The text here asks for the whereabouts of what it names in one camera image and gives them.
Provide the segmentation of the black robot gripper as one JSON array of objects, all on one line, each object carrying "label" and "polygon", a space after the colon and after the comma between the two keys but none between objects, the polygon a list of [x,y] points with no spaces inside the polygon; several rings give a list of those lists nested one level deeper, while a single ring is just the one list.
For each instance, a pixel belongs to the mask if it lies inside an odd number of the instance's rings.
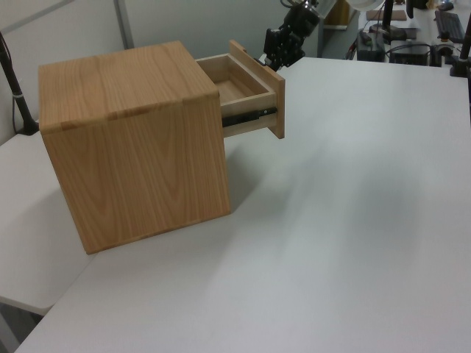
[{"label": "black robot gripper", "polygon": [[291,30],[291,27],[267,29],[261,62],[273,71],[289,67],[305,56],[302,50],[304,37]]}]

